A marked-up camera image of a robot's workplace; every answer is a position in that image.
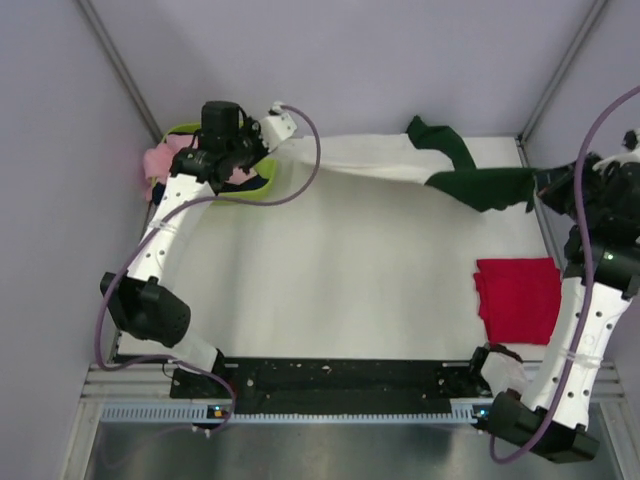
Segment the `white and green t-shirt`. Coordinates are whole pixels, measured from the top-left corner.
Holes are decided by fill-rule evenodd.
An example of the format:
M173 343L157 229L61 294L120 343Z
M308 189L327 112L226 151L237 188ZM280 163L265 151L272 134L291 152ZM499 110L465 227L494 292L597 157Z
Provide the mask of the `white and green t-shirt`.
M484 213L523 204L533 209L536 171L480 164L468 142L452 127L430 126L416 115L401 134L355 134L320 139L292 138L273 156L326 170L432 187Z

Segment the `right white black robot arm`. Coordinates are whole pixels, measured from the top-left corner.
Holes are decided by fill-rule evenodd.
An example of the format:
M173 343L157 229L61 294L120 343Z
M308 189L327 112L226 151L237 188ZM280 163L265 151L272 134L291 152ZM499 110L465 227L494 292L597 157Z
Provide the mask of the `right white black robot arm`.
M564 247L566 267L557 322L535 376L502 345L476 349L466 380L493 394L477 411L476 429L553 463L592 460L589 404L611 334L639 293L639 153L588 155L582 195L593 273L585 271L580 228Z

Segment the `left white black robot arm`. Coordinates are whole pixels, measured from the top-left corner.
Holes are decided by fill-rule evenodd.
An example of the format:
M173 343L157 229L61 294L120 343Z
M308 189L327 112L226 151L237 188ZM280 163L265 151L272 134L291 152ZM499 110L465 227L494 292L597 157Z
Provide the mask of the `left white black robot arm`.
M125 265L101 280L99 317L112 318L138 341L163 347L164 357L193 371L192 384L205 396L220 394L227 374L216 366L219 349L197 333L190 307L173 291L180 260L212 203L238 200L240 187L268 184L255 166L295 129L281 108L257 120L235 102L206 102L197 128L168 136L155 148L168 157L167 171L154 177L161 185L156 211Z

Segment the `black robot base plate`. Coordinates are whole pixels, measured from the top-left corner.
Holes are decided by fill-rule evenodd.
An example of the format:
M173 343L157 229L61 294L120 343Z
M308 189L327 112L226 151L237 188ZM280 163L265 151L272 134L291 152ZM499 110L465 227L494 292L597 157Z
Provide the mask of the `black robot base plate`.
M491 396L467 362L228 357L217 375L236 394L236 409L249 412L326 405L362 413Z

